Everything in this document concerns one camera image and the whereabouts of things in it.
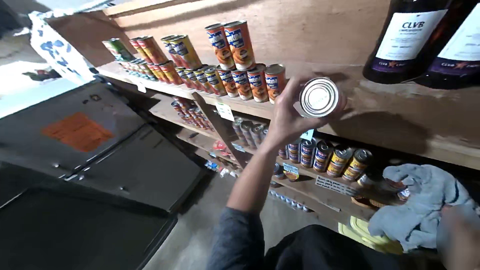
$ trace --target green can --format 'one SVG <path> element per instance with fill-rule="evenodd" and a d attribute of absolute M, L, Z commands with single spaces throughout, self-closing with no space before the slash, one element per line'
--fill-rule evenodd
<path fill-rule="evenodd" d="M 107 47 L 110 53 L 115 57 L 117 61 L 132 61 L 135 57 L 127 50 L 125 45 L 119 38 L 111 38 L 109 40 L 102 41 L 103 45 Z"/>

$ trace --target orange sticker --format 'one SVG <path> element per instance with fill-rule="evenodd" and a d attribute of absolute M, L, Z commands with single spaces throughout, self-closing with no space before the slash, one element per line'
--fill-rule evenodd
<path fill-rule="evenodd" d="M 81 152 L 93 151 L 114 137 L 112 132 L 88 119 L 82 112 L 48 125 L 42 129 L 42 134 Z"/>

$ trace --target hand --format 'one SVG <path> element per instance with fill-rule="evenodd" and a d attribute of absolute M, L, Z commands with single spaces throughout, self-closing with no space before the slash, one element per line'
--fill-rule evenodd
<path fill-rule="evenodd" d="M 309 80 L 308 77 L 292 77 L 285 89 L 275 99 L 273 119 L 268 127 L 268 134 L 262 146 L 268 150 L 279 149 L 297 138 L 309 129 L 319 128 L 329 121 L 339 118 L 343 111 L 337 114 L 329 114 L 320 118 L 305 118 L 295 110 L 293 104 L 298 101 L 298 93 L 302 84 Z"/>

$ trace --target white label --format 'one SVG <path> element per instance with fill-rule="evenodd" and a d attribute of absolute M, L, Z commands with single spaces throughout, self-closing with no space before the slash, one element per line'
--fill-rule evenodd
<path fill-rule="evenodd" d="M 286 163 L 283 163 L 283 169 L 290 172 L 290 173 L 293 173 L 293 174 L 296 174 L 296 175 L 299 175 L 299 169 L 295 166 L 292 166 L 292 165 L 289 165 L 289 164 L 286 164 Z"/>
<path fill-rule="evenodd" d="M 460 61 L 480 61 L 480 3 L 463 21 L 438 57 Z"/>
<path fill-rule="evenodd" d="M 310 141 L 313 137 L 313 129 L 305 131 L 302 135 L 300 135 L 300 138 L 305 139 L 307 141 Z"/>
<path fill-rule="evenodd" d="M 215 106 L 216 106 L 216 110 L 218 111 L 218 114 L 220 114 L 222 118 L 228 119 L 232 122 L 235 121 L 235 119 L 233 119 L 232 109 L 230 108 L 229 105 L 217 102 Z"/>
<path fill-rule="evenodd" d="M 446 12 L 394 13 L 376 57 L 386 60 L 414 59 Z"/>
<path fill-rule="evenodd" d="M 321 176 L 317 176 L 317 180 L 315 181 L 315 185 L 319 185 L 324 188 L 328 188 L 330 190 L 337 191 L 338 193 L 345 194 L 348 196 L 355 196 L 358 191 L 346 184 L 339 183 L 337 181 L 330 180 L 328 178 L 324 178 Z"/>
<path fill-rule="evenodd" d="M 241 152 L 244 152 L 244 153 L 245 153 L 245 149 L 243 149 L 243 147 L 242 147 L 242 146 L 239 146 L 238 144 L 234 144 L 234 143 L 232 143 L 232 146 L 233 146 L 233 147 L 234 147 L 236 150 L 238 150 L 238 151 L 241 151 Z"/>

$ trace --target bottle label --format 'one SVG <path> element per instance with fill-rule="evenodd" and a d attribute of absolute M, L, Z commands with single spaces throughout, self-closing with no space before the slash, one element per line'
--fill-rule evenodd
<path fill-rule="evenodd" d="M 480 3 L 470 12 L 448 41 L 429 70 L 450 75 L 467 75 L 480 68 Z"/>
<path fill-rule="evenodd" d="M 394 13 L 378 48 L 372 68 L 402 72 L 415 59 L 447 10 Z"/>

